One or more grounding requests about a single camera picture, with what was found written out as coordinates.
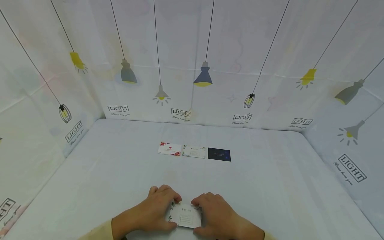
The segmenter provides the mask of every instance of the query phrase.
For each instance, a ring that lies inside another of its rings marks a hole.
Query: sleeve
[[[78,240],[113,240],[112,219],[92,229]]]
[[[265,232],[264,240],[276,240],[269,232]]]

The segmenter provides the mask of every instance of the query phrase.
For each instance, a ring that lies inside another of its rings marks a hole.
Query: light bulb illustration
[[[361,126],[363,126],[365,124],[365,122],[370,118],[372,117],[382,106],[384,106],[384,103],[382,103],[380,105],[380,107],[378,107],[371,115],[369,115],[365,120],[362,120],[360,121],[357,125],[355,126],[351,126],[351,127],[346,127],[344,129],[342,128],[339,128],[340,131],[342,131],[343,133],[340,133],[338,134],[337,136],[340,137],[340,136],[344,136],[340,142],[344,141],[345,139],[347,139],[347,146],[349,146],[351,140],[357,145],[357,139],[358,139],[358,133],[359,133],[359,129]]]
[[[347,20],[348,16],[352,12],[353,8],[356,6],[359,0],[356,0],[355,4],[352,6],[351,10],[348,12],[347,16],[344,18],[344,21],[341,23],[339,28],[337,29],[336,33],[333,35],[331,41],[328,43],[327,47],[324,49],[323,53],[321,54],[319,60],[317,60],[316,64],[314,65],[313,68],[309,69],[308,72],[300,79],[301,81],[296,82],[299,83],[299,85],[296,87],[297,89],[300,88],[300,91],[305,87],[305,89],[308,88],[309,84],[313,84],[314,80],[314,74],[316,72],[316,66],[319,63],[320,59],[323,57],[324,53],[327,51],[328,47],[331,45],[333,39],[336,37],[337,33],[339,32],[340,28],[344,24],[345,20]]]
[[[296,82],[299,83],[299,85],[296,88],[300,88],[300,91],[304,88],[308,88],[309,84],[313,84],[314,80],[314,73],[316,72],[316,69],[309,69],[308,72],[300,79],[300,81]]]
[[[276,38],[277,32],[279,31],[281,22],[283,21],[283,18],[284,18],[284,15],[285,15],[286,10],[287,10],[287,8],[288,8],[289,2],[290,2],[290,0],[288,0],[287,5],[285,6],[283,15],[281,16],[281,19],[280,19],[280,23],[279,23],[279,25],[277,26],[275,36],[274,36],[273,39],[272,39],[271,46],[269,47],[268,53],[266,54],[266,57],[265,57],[264,62],[263,62],[263,65],[262,65],[262,67],[261,67],[261,69],[260,69],[259,76],[257,77],[257,81],[256,81],[256,84],[255,84],[255,87],[253,88],[253,92],[252,92],[251,94],[249,94],[249,95],[245,98],[245,101],[244,101],[244,108],[250,108],[250,107],[252,106],[253,101],[255,100],[255,89],[256,89],[257,83],[259,82],[260,76],[261,76],[261,74],[262,74],[262,72],[263,72],[263,68],[264,68],[265,62],[266,62],[266,60],[268,59],[269,52],[270,52],[271,49],[272,49],[273,42],[275,41],[275,38]]]
[[[31,61],[32,65],[34,66],[34,68],[36,69],[36,71],[40,74],[41,78],[44,80],[45,84],[47,85],[48,89],[51,91],[52,95],[55,97],[56,101],[58,102],[59,104],[59,114],[60,114],[60,117],[61,119],[65,122],[65,123],[68,123],[71,119],[72,119],[72,115],[69,111],[69,109],[67,108],[67,106],[65,106],[64,104],[61,104],[59,99],[57,99],[56,95],[53,93],[51,87],[49,86],[48,82],[45,80],[44,76],[41,74],[40,70],[36,67],[35,63],[32,61],[32,58],[29,56],[28,52],[26,51],[26,49],[24,48],[23,44],[20,42],[19,38],[17,37],[15,31],[12,29],[11,25],[9,24],[8,20],[6,19],[6,17],[4,16],[4,13],[3,11],[1,10],[0,8],[0,13],[1,15],[3,16],[5,22],[7,23],[9,29],[12,31],[13,35],[15,36],[16,40],[19,42],[20,46],[23,48],[25,54],[27,55],[28,59]]]
[[[209,67],[207,62],[203,62],[203,66],[201,67],[201,73],[194,81],[194,84],[198,87],[206,87],[212,84],[212,79],[208,73]]]
[[[55,13],[57,15],[57,18],[59,19],[60,24],[61,24],[61,26],[62,26],[62,28],[64,30],[65,36],[67,37],[68,42],[70,43],[70,46],[72,48],[72,52],[70,52],[70,56],[71,56],[71,60],[73,62],[73,65],[74,65],[75,69],[77,70],[78,73],[80,73],[80,71],[82,71],[84,74],[85,74],[85,72],[88,73],[88,68],[85,66],[83,61],[80,59],[79,53],[75,52],[74,49],[73,49],[73,46],[72,46],[72,43],[71,43],[71,41],[70,41],[70,39],[68,37],[67,31],[64,28],[64,25],[63,25],[63,23],[62,23],[62,21],[60,19],[59,13],[57,12],[56,7],[53,4],[52,0],[51,0],[51,4],[52,4],[52,7],[55,10]]]
[[[338,136],[343,136],[347,137],[347,146],[349,146],[351,140],[357,145],[357,139],[358,139],[358,133],[359,133],[359,128],[364,125],[364,121],[360,121],[359,124],[352,126],[352,127],[346,127],[344,129],[339,128],[340,131],[343,133],[338,134]]]
[[[360,88],[364,83],[364,79],[360,79],[357,82],[353,83],[353,86],[347,87],[338,93],[335,98],[339,100],[343,105],[347,105],[357,94]]]
[[[209,26],[208,44],[207,44],[207,52],[205,54],[205,62],[203,62],[203,65],[200,68],[201,73],[196,78],[196,80],[193,82],[198,87],[206,87],[206,86],[212,85],[212,79],[211,79],[211,76],[209,75],[209,72],[208,72],[208,70],[210,68],[208,67],[207,57],[208,57],[209,38],[211,37],[212,18],[214,16],[214,6],[215,6],[215,0],[212,4],[211,23]]]
[[[163,100],[168,103],[167,99],[171,100],[171,98],[168,97],[168,95],[164,92],[163,86],[159,85],[159,91],[156,94],[155,98],[152,98],[152,100],[156,100],[156,104],[158,104],[161,101],[161,106],[163,106]]]
[[[157,63],[159,64],[159,82],[160,82],[160,85],[159,85],[159,91],[157,92],[156,94],[156,97],[155,98],[152,98],[152,100],[156,100],[157,99],[157,102],[156,104],[158,104],[159,102],[161,102],[161,106],[163,106],[163,100],[168,103],[168,100],[171,100],[168,95],[164,92],[163,90],[163,85],[161,85],[161,74],[160,74],[160,60],[159,60],[159,47],[158,47],[158,44],[157,44],[157,25],[156,25],[156,7],[155,7],[155,0],[153,0],[153,14],[154,14],[154,17],[155,17],[155,35],[156,35],[156,49],[157,49]]]
[[[77,69],[77,72],[80,73],[80,71],[82,71],[84,74],[85,74],[85,72],[88,73],[88,68],[85,66],[83,61],[80,59],[79,54],[76,52],[71,52],[70,55],[71,55],[73,65]]]
[[[118,22],[116,21],[116,16],[115,16],[115,11],[113,9],[112,0],[110,0],[110,2],[111,2],[113,18],[115,19],[116,30],[118,32],[118,37],[119,37],[119,41],[120,41],[121,53],[122,53],[122,57],[123,57],[123,60],[121,61],[121,65],[122,65],[121,80],[125,83],[136,84],[137,79],[136,79],[136,76],[135,76],[133,70],[131,69],[131,64],[129,64],[127,62],[127,60],[125,59],[124,50],[122,48],[122,43],[121,43],[121,38],[120,38],[120,33],[119,33],[119,28],[118,28]]]
[[[252,106],[253,101],[255,100],[254,94],[249,94],[248,97],[244,101],[244,108],[249,108]]]
[[[65,104],[60,105],[59,114],[65,123],[68,123],[72,119],[72,114]]]

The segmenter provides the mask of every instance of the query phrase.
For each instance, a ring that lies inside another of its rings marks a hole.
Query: black business card
[[[231,161],[231,152],[225,149],[217,149],[217,148],[208,148],[208,158],[221,160],[221,161]]]

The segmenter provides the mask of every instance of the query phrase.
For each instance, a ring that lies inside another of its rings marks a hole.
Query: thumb
[[[203,237],[212,237],[213,231],[208,227],[197,227],[193,230],[194,234],[203,236]]]
[[[177,227],[177,223],[175,222],[167,222],[164,221],[162,224],[162,230],[164,231],[171,231]]]

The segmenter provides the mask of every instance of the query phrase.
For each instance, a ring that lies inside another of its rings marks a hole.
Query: white tablecloth
[[[229,149],[231,162],[157,154],[161,141]],[[381,239],[296,132],[98,120],[5,239],[76,239],[168,184],[190,202],[221,194],[278,239]],[[130,239],[196,239],[136,232]]]

